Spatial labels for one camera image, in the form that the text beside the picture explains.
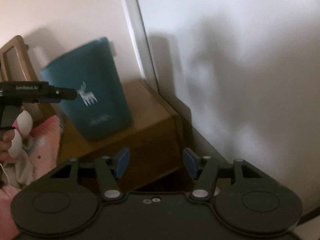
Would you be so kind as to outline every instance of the white cord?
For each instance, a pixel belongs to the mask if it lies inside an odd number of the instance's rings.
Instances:
[[[7,177],[8,186],[10,186],[11,184],[10,184],[9,176],[8,176],[8,174],[5,172],[4,167],[2,166],[1,163],[0,163],[0,166],[1,166],[1,168],[2,168],[2,170],[3,170],[3,172],[4,172],[4,174],[5,174],[5,176]]]

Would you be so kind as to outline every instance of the wooden table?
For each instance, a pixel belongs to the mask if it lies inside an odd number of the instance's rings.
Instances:
[[[131,152],[130,164],[121,180],[120,188],[136,190],[164,177],[182,166],[183,147],[180,116],[143,81],[123,85],[131,110],[133,124],[125,130],[102,140],[85,140],[67,120],[59,163],[69,158],[90,162],[101,155],[115,155],[122,147]]]

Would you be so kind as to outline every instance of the teal bag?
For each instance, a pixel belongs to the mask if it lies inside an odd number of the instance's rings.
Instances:
[[[61,108],[87,140],[98,140],[132,123],[107,38],[70,51],[40,70],[50,85],[76,89]]]

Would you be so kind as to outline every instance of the white animal logo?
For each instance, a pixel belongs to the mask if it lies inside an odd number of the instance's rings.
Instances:
[[[95,98],[94,94],[92,92],[84,92],[85,91],[85,83],[82,81],[82,86],[80,86],[80,89],[77,90],[78,94],[81,96],[82,100],[84,101],[86,106],[91,106],[91,104],[94,104],[94,102],[98,102],[98,100]]]

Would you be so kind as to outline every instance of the wall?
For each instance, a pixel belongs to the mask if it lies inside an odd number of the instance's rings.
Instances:
[[[139,0],[159,91],[228,161],[320,205],[320,0]]]
[[[59,55],[106,36],[122,82],[141,76],[121,0],[0,0],[0,47],[15,35],[38,70]]]

